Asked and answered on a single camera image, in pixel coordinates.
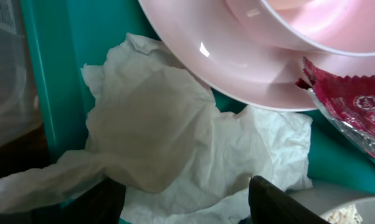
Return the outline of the red snack wrapper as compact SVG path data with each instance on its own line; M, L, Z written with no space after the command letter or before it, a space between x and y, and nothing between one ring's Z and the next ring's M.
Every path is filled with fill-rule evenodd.
M339 77L302 59L306 91L321 113L361 150L375 159L375 76Z

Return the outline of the cooked white rice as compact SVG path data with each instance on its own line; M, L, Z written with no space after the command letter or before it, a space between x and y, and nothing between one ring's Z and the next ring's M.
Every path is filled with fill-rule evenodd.
M331 224L362 224L363 222L355 204L335 209L322 215L321 218Z

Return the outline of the white napkin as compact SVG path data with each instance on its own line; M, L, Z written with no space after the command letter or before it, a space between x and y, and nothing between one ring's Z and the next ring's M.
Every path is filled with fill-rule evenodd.
M255 175L284 191L312 186L309 116L219 111L162 42L128 34L81 73L95 98L85 148L1 178L0 214L67 205L109 178L126 187L120 220L237 223Z

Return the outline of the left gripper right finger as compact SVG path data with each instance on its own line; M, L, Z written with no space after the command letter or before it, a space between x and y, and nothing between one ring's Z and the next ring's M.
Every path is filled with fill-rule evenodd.
M248 201L254 224L329 224L259 175L249 182Z

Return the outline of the grey bowl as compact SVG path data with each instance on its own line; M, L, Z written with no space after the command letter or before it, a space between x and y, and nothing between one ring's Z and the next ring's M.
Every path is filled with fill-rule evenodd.
M373 193L314 180L312 188L289 190L287 194L319 216L355 204L363 218L363 223L375 224L375 194Z

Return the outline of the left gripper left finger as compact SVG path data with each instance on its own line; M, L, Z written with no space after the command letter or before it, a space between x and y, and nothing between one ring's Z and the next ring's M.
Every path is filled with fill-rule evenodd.
M0 224L117 224L125 194L124 185L107 178L64 207L0 214Z

